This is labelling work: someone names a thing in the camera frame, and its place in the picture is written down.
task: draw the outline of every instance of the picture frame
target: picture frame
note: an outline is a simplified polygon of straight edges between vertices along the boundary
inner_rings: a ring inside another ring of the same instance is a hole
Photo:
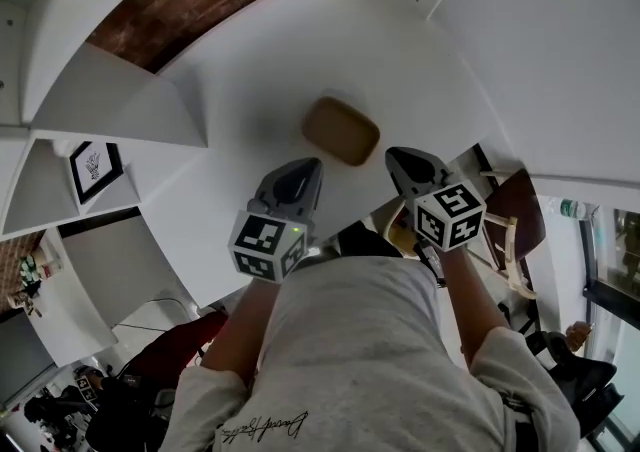
[[[69,158],[78,201],[84,205],[106,189],[124,170],[118,145],[85,141]]]

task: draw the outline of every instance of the hand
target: hand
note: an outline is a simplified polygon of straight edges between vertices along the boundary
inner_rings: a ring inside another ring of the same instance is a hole
[[[567,347],[571,352],[576,352],[591,333],[591,326],[586,322],[578,321],[575,324],[569,326],[565,331]]]

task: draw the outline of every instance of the chair backrest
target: chair backrest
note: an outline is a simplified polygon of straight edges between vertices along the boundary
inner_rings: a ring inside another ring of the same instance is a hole
[[[519,262],[527,256],[547,236],[536,191],[525,169],[510,176],[489,195],[486,203],[487,212],[490,214],[506,219],[510,217],[518,219],[515,241],[516,261]],[[500,269],[504,269],[504,253],[495,245],[504,250],[505,229],[497,224],[485,222],[484,230],[489,250],[496,264]]]

